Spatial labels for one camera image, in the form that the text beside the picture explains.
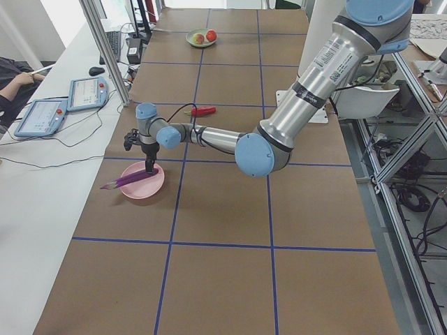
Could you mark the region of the person forearm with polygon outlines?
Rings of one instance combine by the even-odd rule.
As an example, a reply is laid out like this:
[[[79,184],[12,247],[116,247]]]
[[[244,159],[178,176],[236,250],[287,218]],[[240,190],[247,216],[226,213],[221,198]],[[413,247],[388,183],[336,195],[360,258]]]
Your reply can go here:
[[[35,81],[43,81],[44,75],[39,73],[20,73],[17,74],[3,89],[1,96],[9,101],[13,101],[21,87],[33,84]]]

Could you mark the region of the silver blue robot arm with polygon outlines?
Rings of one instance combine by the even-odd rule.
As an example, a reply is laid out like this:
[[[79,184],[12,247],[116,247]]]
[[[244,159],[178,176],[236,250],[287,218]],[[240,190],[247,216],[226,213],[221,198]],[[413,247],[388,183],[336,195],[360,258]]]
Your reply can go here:
[[[264,177],[286,166],[294,139],[321,109],[344,78],[371,54],[401,51],[408,45],[412,1],[347,1],[332,23],[332,35],[290,86],[276,110],[250,133],[236,133],[197,124],[170,124],[155,105],[141,103],[135,116],[138,140],[152,174],[160,147],[182,142],[232,154],[251,177]]]

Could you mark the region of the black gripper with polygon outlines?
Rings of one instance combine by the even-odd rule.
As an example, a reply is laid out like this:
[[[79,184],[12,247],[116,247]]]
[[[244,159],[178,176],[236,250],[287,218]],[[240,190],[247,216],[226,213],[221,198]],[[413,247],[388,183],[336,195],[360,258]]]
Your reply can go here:
[[[154,142],[151,144],[141,144],[142,152],[146,155],[145,171],[146,173],[154,173],[154,160],[159,152],[159,143]]]

